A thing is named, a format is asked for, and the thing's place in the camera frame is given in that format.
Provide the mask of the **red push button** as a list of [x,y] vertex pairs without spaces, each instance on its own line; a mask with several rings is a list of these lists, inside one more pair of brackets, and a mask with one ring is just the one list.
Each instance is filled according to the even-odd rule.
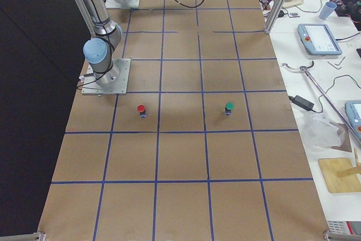
[[147,117],[147,111],[146,111],[145,105],[143,105],[143,104],[138,105],[138,106],[137,106],[137,111],[138,111],[139,116],[140,116],[141,118]]

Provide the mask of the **green push button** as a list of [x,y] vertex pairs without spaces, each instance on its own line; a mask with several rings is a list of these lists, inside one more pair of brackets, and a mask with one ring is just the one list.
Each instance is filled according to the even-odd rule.
[[224,113],[225,115],[230,115],[232,114],[232,110],[234,109],[234,104],[232,102],[228,102],[226,103],[225,107],[224,107]]

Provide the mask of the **black power adapter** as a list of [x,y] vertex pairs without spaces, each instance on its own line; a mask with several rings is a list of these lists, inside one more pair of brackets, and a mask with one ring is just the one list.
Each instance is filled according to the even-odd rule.
[[305,98],[299,96],[299,95],[296,95],[294,97],[289,96],[289,100],[293,104],[303,108],[306,111],[312,111],[313,110],[314,104],[312,102],[306,100]]

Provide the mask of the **metal reacher tool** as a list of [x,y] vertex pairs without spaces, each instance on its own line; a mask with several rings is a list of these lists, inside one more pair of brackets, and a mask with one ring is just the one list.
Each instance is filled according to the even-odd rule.
[[316,81],[314,76],[311,74],[310,69],[315,65],[314,61],[311,61],[311,64],[308,66],[302,65],[298,68],[293,68],[289,66],[287,63],[282,63],[282,67],[286,67],[292,72],[295,73],[304,73],[307,78],[311,80],[313,85],[318,89],[318,91],[321,93],[321,96],[325,98],[325,100],[328,102],[328,104],[332,107],[332,109],[335,111],[337,116],[341,119],[341,121],[346,125],[348,131],[351,133],[351,135],[355,138],[355,140],[360,144],[360,138],[358,137],[358,134],[356,130],[352,127],[350,124],[350,121],[342,114],[342,112],[338,109],[336,104],[333,102],[333,100],[328,96],[327,92],[321,87],[321,85]]

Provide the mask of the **clear plastic bag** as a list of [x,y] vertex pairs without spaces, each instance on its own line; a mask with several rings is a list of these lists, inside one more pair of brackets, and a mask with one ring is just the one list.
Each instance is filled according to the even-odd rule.
[[300,134],[306,147],[332,148],[352,152],[347,127],[332,121],[325,113],[304,113]]

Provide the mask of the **small colourful remote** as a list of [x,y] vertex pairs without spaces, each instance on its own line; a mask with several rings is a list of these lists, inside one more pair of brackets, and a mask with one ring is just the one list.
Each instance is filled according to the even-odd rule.
[[296,12],[289,12],[288,16],[293,18],[293,17],[299,17],[300,15],[298,13],[296,13]]

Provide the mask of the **blue teach pendant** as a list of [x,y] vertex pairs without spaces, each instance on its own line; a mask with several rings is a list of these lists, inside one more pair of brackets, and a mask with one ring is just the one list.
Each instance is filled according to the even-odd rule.
[[349,131],[360,143],[360,100],[350,100],[345,103],[345,112],[349,120]]
[[339,56],[342,54],[327,24],[299,24],[297,32],[309,55]]

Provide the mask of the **wooden cutting board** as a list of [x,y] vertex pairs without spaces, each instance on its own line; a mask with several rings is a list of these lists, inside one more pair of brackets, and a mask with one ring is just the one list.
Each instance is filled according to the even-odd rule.
[[318,164],[331,194],[360,192],[360,165],[348,158],[320,159]]

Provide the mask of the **light blue plastic cup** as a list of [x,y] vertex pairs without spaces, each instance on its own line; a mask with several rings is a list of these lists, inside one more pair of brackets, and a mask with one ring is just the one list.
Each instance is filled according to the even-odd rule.
[[332,14],[332,12],[336,9],[336,7],[337,7],[336,3],[332,2],[332,1],[326,2],[320,11],[319,19],[321,19],[321,20],[327,19]]

